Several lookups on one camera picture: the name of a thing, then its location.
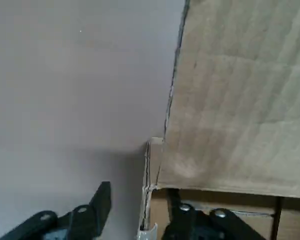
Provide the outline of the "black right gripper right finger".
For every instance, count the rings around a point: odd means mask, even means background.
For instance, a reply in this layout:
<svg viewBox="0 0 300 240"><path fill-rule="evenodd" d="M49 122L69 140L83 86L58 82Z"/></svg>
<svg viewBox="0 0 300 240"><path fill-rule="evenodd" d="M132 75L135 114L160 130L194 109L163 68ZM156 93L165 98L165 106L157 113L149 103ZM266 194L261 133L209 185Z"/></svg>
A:
<svg viewBox="0 0 300 240"><path fill-rule="evenodd" d="M216 208L205 214L181 200L179 190L169 188L170 223L163 240L263 240L264 237L226 208Z"/></svg>

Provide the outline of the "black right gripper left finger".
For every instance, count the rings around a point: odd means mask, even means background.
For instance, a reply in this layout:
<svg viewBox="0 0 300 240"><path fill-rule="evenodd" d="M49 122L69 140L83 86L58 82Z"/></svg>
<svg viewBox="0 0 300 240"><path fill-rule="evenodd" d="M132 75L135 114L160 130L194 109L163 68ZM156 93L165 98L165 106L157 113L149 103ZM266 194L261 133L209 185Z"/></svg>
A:
<svg viewBox="0 0 300 240"><path fill-rule="evenodd" d="M112 209L110 181L103 181L87 204L59 216L43 210L0 237L1 240L95 240L102 235Z"/></svg>

